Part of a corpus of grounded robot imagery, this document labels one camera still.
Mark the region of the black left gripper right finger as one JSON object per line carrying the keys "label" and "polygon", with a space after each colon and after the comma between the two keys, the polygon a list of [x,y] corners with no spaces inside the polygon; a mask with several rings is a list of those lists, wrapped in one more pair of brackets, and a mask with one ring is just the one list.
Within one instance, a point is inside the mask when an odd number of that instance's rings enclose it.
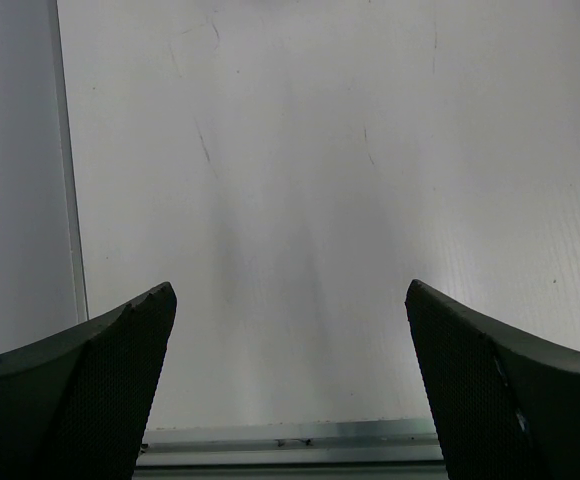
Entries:
{"label": "black left gripper right finger", "polygon": [[451,479],[580,479],[580,351],[414,280],[406,311]]}

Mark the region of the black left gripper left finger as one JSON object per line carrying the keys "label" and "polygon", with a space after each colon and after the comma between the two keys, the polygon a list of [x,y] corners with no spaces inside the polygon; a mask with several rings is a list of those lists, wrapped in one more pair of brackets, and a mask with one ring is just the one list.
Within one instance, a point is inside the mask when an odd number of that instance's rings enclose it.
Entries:
{"label": "black left gripper left finger", "polygon": [[0,354],[0,479],[130,479],[177,308],[164,282]]}

